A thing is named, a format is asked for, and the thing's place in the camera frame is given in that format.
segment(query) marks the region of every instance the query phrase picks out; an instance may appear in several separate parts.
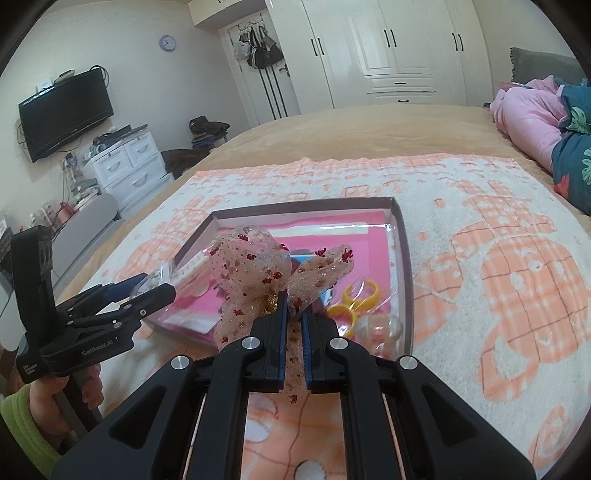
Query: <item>ceiling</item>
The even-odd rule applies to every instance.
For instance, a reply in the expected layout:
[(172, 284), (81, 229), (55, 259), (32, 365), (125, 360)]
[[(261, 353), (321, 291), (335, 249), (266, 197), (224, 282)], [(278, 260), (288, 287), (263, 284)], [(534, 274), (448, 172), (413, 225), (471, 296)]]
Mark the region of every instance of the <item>ceiling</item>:
[[(94, 4), (97, 2), (102, 1), (109, 1), (109, 0), (57, 0), (51, 7), (47, 9), (48, 14), (52, 12), (57, 12), (58, 10), (63, 10), (64, 8), (74, 7), (76, 5), (86, 5), (86, 4)], [(123, 2), (129, 0), (112, 0), (116, 2)], [(160, 1), (160, 2), (178, 2), (181, 4), (188, 4), (190, 0), (134, 0), (134, 1)]]

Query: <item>orange and white towel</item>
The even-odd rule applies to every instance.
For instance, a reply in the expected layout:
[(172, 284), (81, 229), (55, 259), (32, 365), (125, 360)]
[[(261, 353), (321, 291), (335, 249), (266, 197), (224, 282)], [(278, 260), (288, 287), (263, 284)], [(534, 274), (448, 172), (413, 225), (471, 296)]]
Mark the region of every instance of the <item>orange and white towel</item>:
[[(151, 271), (213, 210), (390, 195), (411, 251), (413, 354), (543, 475), (591, 406), (591, 241), (514, 160), (439, 154), (201, 171), (88, 286)], [(200, 351), (140, 329), (136, 347), (103, 366), (107, 411), (179, 353)], [(336, 396), (290, 404), (253, 394), (242, 478), (345, 479), (342, 438)]]

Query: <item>white wardrobe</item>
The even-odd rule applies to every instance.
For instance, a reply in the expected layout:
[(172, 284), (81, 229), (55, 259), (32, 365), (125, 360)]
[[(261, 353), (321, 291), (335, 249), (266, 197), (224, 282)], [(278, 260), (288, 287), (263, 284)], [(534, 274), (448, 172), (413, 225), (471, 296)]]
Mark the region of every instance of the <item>white wardrobe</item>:
[(493, 100), (472, 0), (267, 0), (267, 7), (301, 113)]

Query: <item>wall-mounted tv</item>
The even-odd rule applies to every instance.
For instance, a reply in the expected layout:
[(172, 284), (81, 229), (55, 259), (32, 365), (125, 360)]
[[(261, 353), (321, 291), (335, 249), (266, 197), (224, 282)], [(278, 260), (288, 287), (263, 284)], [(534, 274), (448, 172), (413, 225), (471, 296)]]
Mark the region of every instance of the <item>wall-mounted tv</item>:
[(31, 161), (47, 157), (113, 115), (102, 69), (56, 83), (18, 106)]

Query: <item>human hand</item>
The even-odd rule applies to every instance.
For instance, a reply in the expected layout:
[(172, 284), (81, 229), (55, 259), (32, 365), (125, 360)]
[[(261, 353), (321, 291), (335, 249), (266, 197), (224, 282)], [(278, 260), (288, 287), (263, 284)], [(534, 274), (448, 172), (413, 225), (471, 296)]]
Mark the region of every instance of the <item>human hand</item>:
[[(82, 399), (89, 409), (103, 403), (103, 384), (100, 381), (100, 365), (93, 365), (87, 370), (90, 379), (82, 387)], [(37, 428), (53, 446), (61, 443), (66, 433), (72, 430), (61, 414), (53, 395), (61, 392), (69, 377), (46, 375), (35, 380), (29, 391), (29, 410)]]

